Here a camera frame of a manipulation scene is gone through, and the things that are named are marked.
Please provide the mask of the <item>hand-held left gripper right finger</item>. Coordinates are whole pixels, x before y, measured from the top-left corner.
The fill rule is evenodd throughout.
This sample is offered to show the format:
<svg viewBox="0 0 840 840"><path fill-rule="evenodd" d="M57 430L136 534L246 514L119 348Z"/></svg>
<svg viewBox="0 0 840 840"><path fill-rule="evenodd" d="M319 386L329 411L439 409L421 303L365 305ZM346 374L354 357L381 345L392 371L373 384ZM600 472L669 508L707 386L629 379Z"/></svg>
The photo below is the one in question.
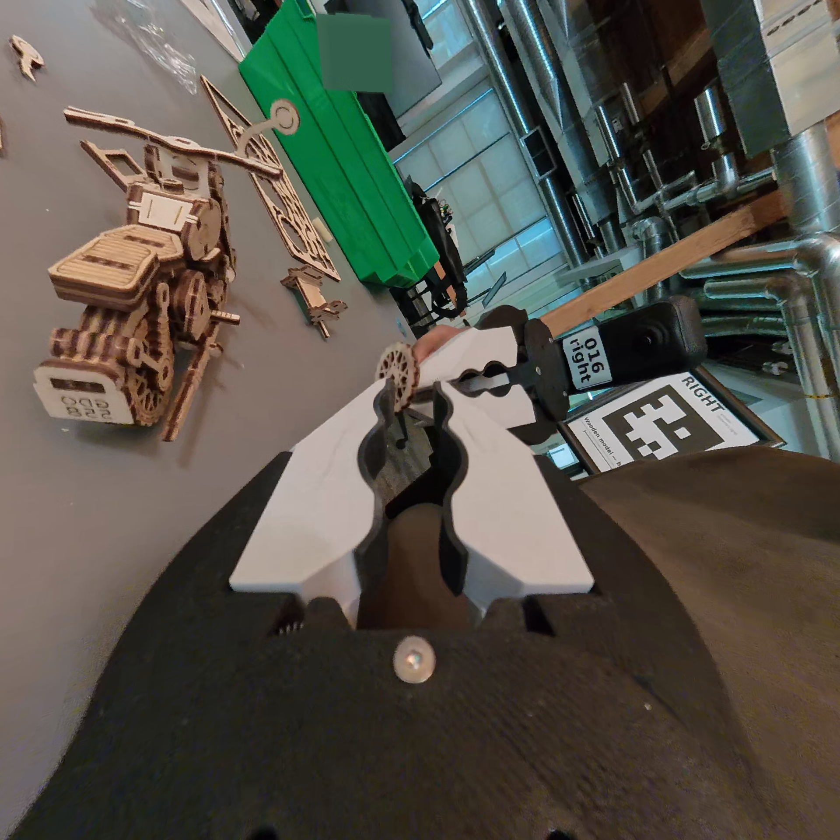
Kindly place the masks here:
<svg viewBox="0 0 840 840"><path fill-rule="evenodd" d="M447 585L483 618L493 602L584 594L594 577L529 446L452 385L435 385Z"/></svg>

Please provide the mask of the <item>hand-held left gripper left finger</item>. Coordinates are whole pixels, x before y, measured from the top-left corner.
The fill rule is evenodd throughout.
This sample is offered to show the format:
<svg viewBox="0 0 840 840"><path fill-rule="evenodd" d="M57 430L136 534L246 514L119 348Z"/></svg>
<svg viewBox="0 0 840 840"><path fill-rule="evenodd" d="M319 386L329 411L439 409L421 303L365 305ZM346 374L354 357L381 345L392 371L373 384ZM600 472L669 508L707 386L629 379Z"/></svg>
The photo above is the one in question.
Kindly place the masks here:
<svg viewBox="0 0 840 840"><path fill-rule="evenodd" d="M387 565L385 504L376 479L387 457L395 385L378 380L300 441L242 552L235 592L336 601L356 627L361 597Z"/></svg>

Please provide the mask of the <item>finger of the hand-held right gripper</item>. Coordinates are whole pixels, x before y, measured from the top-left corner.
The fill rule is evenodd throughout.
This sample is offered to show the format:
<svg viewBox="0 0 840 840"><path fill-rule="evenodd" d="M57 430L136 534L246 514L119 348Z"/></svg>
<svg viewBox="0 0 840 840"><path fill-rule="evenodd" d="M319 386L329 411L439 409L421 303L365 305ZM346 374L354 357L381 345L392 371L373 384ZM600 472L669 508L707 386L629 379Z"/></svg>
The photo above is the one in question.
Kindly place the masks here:
<svg viewBox="0 0 840 840"><path fill-rule="evenodd" d="M537 421L531 398L520 385L513 385L505 395L489 391L464 392L451 385L452 420L457 427L502 429L528 426Z"/></svg>
<svg viewBox="0 0 840 840"><path fill-rule="evenodd" d="M510 369L518 363L518 340L513 328L465 329L419 364L420 385L455 382L464 375L483 375L499 364Z"/></svg>

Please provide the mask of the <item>wooden gear wheel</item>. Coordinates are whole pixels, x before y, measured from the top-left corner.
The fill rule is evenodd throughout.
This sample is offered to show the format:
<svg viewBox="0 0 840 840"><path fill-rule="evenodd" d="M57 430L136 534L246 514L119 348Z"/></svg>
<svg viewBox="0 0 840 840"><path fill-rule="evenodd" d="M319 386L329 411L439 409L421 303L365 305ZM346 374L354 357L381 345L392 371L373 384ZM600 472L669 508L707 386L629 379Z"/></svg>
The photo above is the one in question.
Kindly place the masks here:
<svg viewBox="0 0 840 840"><path fill-rule="evenodd" d="M374 380L392 381L393 412L398 414L405 410L417 393L420 380L420 366L413 346L399 342L386 347L377 363Z"/></svg>

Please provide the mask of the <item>grey desk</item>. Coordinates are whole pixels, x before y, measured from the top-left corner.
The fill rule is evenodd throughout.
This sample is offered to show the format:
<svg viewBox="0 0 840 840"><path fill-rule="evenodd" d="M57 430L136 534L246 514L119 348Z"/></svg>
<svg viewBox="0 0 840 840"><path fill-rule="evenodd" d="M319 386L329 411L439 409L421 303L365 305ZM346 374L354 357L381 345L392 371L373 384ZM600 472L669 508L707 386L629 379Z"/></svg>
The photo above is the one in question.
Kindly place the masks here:
<svg viewBox="0 0 840 840"><path fill-rule="evenodd" d="M203 91L189 94L111 28L94 2L2 2L2 837L53 773L126 623L181 547L279 452L370 383L402 337L386 290L361 284L339 246L325 283L348 304L323 340L281 285L292 260L247 174L224 166L238 275L176 441L157 428L71 423L34 391L49 335L82 308L47 269L123 220L124 196L80 147L130 139L70 126L68 106L231 147ZM33 83L9 45L45 60Z"/></svg>

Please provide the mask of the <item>black framed marker sign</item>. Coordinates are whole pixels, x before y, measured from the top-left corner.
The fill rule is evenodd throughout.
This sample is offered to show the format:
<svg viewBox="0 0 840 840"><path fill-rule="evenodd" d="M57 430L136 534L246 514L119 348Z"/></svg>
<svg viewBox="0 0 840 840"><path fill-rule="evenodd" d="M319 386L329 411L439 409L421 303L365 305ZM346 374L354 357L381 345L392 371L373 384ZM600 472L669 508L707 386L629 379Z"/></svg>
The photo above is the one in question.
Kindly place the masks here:
<svg viewBox="0 0 840 840"><path fill-rule="evenodd" d="M703 367L607 390L570 411L560 433L590 476L678 455L786 444Z"/></svg>

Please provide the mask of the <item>wooden ceiling beam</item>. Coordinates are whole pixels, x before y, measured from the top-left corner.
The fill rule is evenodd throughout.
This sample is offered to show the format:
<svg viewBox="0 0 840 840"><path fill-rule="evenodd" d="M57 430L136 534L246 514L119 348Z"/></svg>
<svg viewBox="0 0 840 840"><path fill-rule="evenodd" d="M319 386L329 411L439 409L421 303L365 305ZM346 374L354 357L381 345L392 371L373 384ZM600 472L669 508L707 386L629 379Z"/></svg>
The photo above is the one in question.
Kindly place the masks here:
<svg viewBox="0 0 840 840"><path fill-rule="evenodd" d="M614 278L548 311L540 320L554 337L567 333L699 260L757 234L785 216L779 191L756 198Z"/></svg>

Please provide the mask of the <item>small wooden assembly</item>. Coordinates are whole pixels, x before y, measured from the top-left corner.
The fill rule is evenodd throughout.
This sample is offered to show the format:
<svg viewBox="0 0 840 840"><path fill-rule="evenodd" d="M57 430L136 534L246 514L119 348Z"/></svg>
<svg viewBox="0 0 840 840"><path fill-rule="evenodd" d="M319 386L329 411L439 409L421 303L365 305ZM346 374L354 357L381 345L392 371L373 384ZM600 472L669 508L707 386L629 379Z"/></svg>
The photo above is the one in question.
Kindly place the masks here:
<svg viewBox="0 0 840 840"><path fill-rule="evenodd" d="M324 273L314 266L297 266L289 268L281 283L297 293L310 324L318 328L325 340L329 340L330 331L327 322L339 319L340 315L347 310L348 305L340 299L328 301L323 296L324 277Z"/></svg>

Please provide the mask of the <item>wooden sheet with round cutouts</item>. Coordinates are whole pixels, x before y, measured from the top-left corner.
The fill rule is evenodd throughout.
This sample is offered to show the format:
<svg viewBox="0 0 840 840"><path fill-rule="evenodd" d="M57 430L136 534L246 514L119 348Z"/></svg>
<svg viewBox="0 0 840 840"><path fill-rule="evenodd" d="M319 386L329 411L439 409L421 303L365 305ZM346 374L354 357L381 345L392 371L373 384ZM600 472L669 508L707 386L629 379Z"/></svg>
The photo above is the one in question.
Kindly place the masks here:
<svg viewBox="0 0 840 840"><path fill-rule="evenodd" d="M270 140L209 79L201 76L200 81L236 154L278 169L277 175L249 176L290 256L339 281L340 274Z"/></svg>

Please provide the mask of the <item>metal air ducts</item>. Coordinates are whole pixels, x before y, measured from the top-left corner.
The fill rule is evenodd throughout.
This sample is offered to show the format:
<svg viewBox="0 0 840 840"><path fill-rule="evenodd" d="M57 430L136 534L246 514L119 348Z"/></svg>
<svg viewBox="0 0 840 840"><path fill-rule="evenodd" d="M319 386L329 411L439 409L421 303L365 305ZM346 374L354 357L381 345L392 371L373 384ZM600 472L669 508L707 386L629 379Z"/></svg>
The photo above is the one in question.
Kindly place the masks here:
<svg viewBox="0 0 840 840"><path fill-rule="evenodd" d="M789 228L838 372L838 2L458 5L525 151L559 153L549 208L582 279L566 195L589 249L662 224L653 256L779 191L786 216L737 244Z"/></svg>

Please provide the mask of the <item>green plastic bin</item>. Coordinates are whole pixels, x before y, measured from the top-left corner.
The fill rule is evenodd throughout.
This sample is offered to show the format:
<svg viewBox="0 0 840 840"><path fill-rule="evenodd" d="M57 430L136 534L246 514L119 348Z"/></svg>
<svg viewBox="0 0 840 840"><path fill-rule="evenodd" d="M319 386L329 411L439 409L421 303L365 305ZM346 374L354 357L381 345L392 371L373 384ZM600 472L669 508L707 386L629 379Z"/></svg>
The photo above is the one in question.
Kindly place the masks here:
<svg viewBox="0 0 840 840"><path fill-rule="evenodd" d="M438 250L356 95L324 89L308 2L280 3L239 73L263 113L281 98L297 107L299 128L280 143L360 281L423 279Z"/></svg>

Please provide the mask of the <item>wooden motorcycle model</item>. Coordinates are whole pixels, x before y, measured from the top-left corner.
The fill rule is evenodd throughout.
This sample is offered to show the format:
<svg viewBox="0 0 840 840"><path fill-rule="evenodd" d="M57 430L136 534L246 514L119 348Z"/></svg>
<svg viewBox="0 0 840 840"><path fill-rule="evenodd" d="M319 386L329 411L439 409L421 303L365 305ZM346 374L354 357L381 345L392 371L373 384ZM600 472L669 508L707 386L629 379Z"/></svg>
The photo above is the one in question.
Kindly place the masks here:
<svg viewBox="0 0 840 840"><path fill-rule="evenodd" d="M174 441L225 324L236 278L219 165L283 175L267 152L215 150L110 114L68 107L72 124L145 142L143 164L126 150L82 148L125 193L125 223L49 268L57 297L83 304L75 329L53 329L34 389L63 421L152 427Z"/></svg>

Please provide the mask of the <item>black monitor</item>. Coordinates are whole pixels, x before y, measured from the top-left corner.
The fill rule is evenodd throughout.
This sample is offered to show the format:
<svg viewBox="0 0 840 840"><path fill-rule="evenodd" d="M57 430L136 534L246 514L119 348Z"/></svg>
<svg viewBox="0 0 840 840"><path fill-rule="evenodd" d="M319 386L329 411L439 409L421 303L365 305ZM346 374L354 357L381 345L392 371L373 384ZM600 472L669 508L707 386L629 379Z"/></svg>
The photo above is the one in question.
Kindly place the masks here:
<svg viewBox="0 0 840 840"><path fill-rule="evenodd" d="M387 98L395 113L404 113L441 84L438 71L421 39L415 21L422 19L411 13L414 2L354 2L358 14L383 18L392 31L392 92Z"/></svg>

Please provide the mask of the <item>small clear plastic bag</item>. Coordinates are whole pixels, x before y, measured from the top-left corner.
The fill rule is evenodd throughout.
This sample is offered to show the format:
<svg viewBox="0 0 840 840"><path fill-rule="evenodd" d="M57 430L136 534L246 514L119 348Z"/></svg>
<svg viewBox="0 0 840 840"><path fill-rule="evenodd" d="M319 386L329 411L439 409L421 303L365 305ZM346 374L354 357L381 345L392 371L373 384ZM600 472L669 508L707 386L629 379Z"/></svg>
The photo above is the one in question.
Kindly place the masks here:
<svg viewBox="0 0 840 840"><path fill-rule="evenodd" d="M108 4L119 32L159 68L170 74L183 89L195 96L198 74L194 58L178 48L165 18L164 3L111 1Z"/></svg>

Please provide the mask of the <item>small wooden hook part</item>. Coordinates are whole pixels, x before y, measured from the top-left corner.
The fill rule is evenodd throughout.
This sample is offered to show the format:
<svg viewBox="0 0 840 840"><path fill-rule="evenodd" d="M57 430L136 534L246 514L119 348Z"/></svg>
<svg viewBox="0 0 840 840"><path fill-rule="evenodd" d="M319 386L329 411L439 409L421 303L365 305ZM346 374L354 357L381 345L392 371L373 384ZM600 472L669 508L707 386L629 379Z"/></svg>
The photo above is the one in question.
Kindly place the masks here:
<svg viewBox="0 0 840 840"><path fill-rule="evenodd" d="M35 83L35 72L46 66L42 55L24 38L17 35L10 36L9 45L17 57L18 67L22 75Z"/></svg>

